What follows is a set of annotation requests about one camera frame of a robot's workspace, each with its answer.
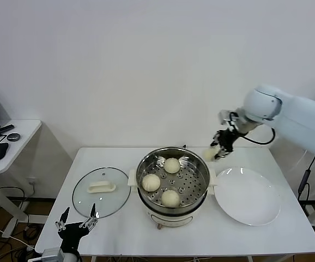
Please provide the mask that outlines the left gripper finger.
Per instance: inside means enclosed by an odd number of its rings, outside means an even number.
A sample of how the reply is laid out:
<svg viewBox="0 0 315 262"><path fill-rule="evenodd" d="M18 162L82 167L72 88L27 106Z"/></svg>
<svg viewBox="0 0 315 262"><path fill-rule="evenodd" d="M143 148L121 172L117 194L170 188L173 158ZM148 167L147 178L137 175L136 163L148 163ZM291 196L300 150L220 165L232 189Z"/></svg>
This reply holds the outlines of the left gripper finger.
<svg viewBox="0 0 315 262"><path fill-rule="evenodd" d="M82 223L82 228L93 229L98 221L98 212L96 211L96 204L94 203L90 211L89 218Z"/></svg>
<svg viewBox="0 0 315 262"><path fill-rule="evenodd" d="M59 221L55 221L55 225L58 231L63 231L66 229L65 224L66 224L66 220L68 219L69 210L70 208L68 207L60 216Z"/></svg>

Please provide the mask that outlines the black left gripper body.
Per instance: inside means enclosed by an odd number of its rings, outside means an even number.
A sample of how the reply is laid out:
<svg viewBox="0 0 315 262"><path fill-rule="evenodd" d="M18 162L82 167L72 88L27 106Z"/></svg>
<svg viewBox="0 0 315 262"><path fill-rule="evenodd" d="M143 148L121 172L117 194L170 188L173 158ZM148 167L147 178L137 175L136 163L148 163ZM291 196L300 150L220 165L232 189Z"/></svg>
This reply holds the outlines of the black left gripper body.
<svg viewBox="0 0 315 262"><path fill-rule="evenodd" d="M81 225L81 222L65 225L58 235L62 239L61 249L63 251L77 251L81 238L89 234L89 229Z"/></svg>

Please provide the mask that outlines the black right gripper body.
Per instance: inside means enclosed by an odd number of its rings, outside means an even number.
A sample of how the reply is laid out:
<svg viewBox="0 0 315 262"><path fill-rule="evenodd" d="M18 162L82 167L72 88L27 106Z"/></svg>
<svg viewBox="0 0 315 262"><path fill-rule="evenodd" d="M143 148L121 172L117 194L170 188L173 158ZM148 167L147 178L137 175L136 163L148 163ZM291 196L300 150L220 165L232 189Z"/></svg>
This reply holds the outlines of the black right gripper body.
<svg viewBox="0 0 315 262"><path fill-rule="evenodd" d="M236 130L224 129L217 132L217 141L222 150L233 150L233 144L241 137Z"/></svg>

